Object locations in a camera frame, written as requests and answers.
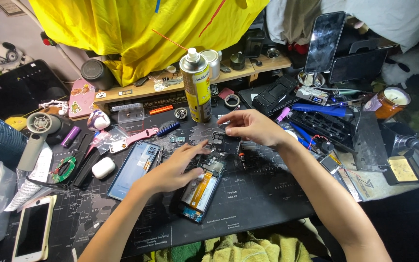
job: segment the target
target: receipt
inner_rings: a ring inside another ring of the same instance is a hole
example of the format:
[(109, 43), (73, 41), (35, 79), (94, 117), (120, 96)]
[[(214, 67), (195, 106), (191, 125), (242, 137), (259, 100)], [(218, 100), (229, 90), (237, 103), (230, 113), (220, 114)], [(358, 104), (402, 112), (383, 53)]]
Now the receipt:
[[(29, 178), (41, 182), (46, 182), (48, 179), (49, 170), (51, 167), (51, 158), (53, 157), (53, 151), (46, 144), (43, 144), (43, 149), (41, 150), (40, 156), (36, 162), (35, 168), (32, 173), (28, 176)], [(40, 190), (42, 186), (34, 184), (28, 180), (25, 180), (24, 185), (20, 190), (15, 194), (11, 203), (4, 209), (4, 211), (14, 211), (21, 205), (23, 205), (27, 200), (29, 200), (35, 193)]]

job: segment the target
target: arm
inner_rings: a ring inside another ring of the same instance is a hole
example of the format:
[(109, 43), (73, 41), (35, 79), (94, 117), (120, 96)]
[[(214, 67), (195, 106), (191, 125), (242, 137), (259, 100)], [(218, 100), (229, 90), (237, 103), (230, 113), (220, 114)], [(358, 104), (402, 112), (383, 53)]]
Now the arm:
[(160, 164), (134, 182), (124, 200), (92, 238), (78, 262), (119, 261), (148, 199), (155, 193), (182, 188), (203, 172), (201, 168), (194, 168), (187, 173), (184, 170), (197, 154), (210, 153), (203, 149), (207, 142), (205, 140), (197, 146), (184, 144), (166, 163)]
[(226, 134), (277, 149), (349, 261), (391, 261), (363, 209), (297, 140), (256, 110), (233, 111)]

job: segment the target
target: glass candle jar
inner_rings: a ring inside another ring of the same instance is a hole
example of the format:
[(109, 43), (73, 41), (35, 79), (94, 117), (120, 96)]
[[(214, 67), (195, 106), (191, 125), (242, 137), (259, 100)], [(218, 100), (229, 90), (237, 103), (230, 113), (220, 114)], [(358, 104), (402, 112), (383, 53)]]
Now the glass candle jar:
[(398, 87), (379, 91), (363, 107), (363, 111), (375, 111), (377, 119), (389, 119), (410, 104), (410, 96)]

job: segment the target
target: white spray nozzle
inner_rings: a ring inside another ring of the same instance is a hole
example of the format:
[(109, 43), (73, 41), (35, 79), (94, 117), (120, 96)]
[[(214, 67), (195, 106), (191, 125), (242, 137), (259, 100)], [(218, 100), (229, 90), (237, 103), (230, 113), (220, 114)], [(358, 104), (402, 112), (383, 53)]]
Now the white spray nozzle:
[(190, 47), (187, 53), (187, 61), (196, 62), (200, 59), (200, 55), (196, 52), (194, 47)]

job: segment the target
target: spray can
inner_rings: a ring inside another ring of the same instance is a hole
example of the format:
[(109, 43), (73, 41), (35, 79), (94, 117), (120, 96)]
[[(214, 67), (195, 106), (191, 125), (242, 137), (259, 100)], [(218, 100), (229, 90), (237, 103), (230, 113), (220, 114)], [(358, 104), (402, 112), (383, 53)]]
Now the spray can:
[(211, 118), (208, 60), (197, 53), (195, 48), (189, 48), (179, 66), (192, 119), (199, 123), (208, 121)]

